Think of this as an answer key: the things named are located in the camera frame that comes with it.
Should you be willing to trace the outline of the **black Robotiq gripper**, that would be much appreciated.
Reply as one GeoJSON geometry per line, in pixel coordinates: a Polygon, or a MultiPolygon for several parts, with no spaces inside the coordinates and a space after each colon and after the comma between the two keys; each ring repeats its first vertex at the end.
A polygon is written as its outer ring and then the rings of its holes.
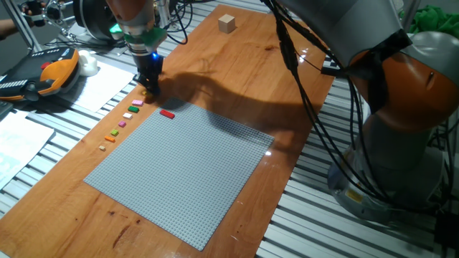
{"type": "Polygon", "coordinates": [[[133,55],[133,60],[137,66],[138,73],[133,77],[133,81],[143,86],[148,93],[154,96],[161,94],[161,88],[158,84],[158,76],[162,73],[164,58],[158,53],[150,53],[147,55],[133,55]]]}

